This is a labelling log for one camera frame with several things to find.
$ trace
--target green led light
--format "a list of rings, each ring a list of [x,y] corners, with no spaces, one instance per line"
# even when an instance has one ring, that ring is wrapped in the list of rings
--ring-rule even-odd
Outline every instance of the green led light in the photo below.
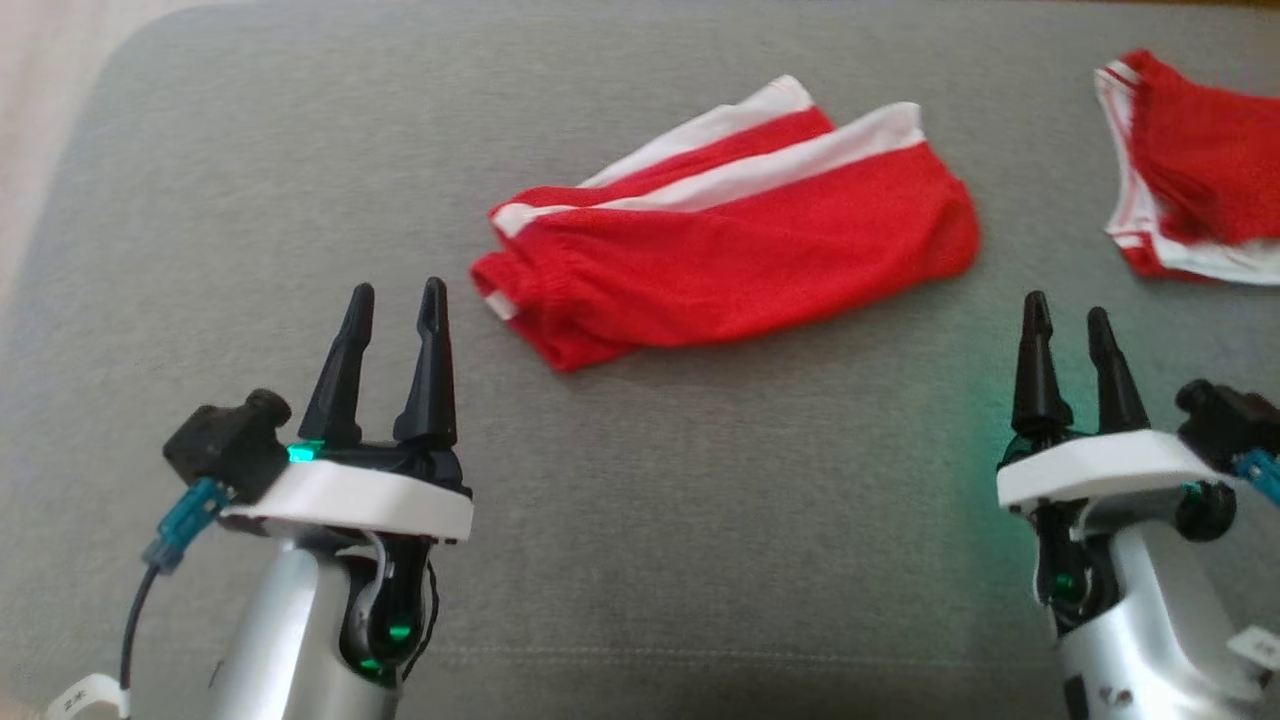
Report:
[[[1053,597],[1068,602],[1076,602],[1083,593],[1075,584],[1075,578],[1066,573],[1053,578]]]
[[[296,442],[288,447],[289,450],[289,462],[311,462],[324,448],[323,439],[305,439],[302,442]]]

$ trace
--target gray fabric surface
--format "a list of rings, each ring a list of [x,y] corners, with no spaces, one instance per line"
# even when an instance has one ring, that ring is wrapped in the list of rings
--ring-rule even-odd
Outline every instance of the gray fabric surface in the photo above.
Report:
[[[1021,296],[1094,414],[1107,306],[1158,427],[1190,378],[1280,396],[1275,292],[1139,282],[1091,72],[1147,45],[1280,94],[1280,15],[1037,3],[282,4],[180,13],[111,60],[0,334],[0,678],[42,703],[115,667],[160,445],[253,387],[305,406],[349,290],[378,290],[360,419],[385,437],[428,274],[453,291],[474,539],[404,717],[1059,716],[1032,536],[996,510]],[[548,370],[479,301],[485,213],[781,73],[837,122],[893,100],[978,204],[955,282],[716,348]],[[292,430],[296,424],[287,428]],[[1280,533],[1203,550],[1280,625]],[[201,717],[273,548],[210,533],[147,607],[136,716]]]

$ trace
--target robotic arm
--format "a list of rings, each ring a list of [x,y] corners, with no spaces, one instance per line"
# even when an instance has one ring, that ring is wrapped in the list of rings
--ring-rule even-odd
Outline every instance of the robotic arm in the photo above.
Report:
[[[430,553],[467,539],[472,515],[453,454],[444,283],[431,278],[422,295],[422,346],[393,442],[366,442],[356,424],[372,313],[374,290],[361,284],[298,443],[276,441],[289,407],[260,389],[241,407],[201,407],[165,445],[188,486],[225,492],[220,524],[282,542],[215,676],[216,720],[389,720],[431,639],[439,594]],[[349,552],[357,547],[375,560]]]
[[[1088,331],[1096,436],[1071,429],[1047,302],[1027,297],[1016,437],[996,475],[1000,505],[1036,532],[1033,593],[1053,623],[1069,716],[1254,717],[1277,648],[1262,630],[1236,635],[1190,543],[1230,528],[1238,482],[1228,473],[1248,466],[1261,479],[1249,459],[1280,451],[1280,413],[1197,380],[1178,396],[1190,413],[1179,433],[1153,430],[1105,310],[1089,313]]]

